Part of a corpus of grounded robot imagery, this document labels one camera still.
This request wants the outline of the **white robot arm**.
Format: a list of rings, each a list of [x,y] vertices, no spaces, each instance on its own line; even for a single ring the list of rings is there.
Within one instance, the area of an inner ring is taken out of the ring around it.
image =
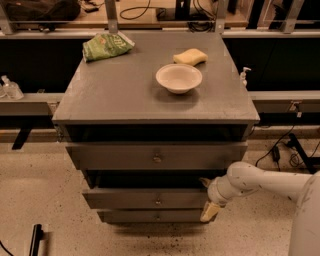
[[[201,222],[209,222],[235,197],[266,190],[296,203],[288,256],[320,256],[319,171],[315,174],[276,172],[234,162],[224,176],[213,180],[201,178],[201,182],[208,195]]]

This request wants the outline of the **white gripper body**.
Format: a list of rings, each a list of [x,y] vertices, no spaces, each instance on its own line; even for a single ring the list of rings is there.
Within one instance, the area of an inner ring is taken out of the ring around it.
[[[231,183],[226,176],[217,177],[209,183],[208,198],[211,202],[224,207],[233,197]]]

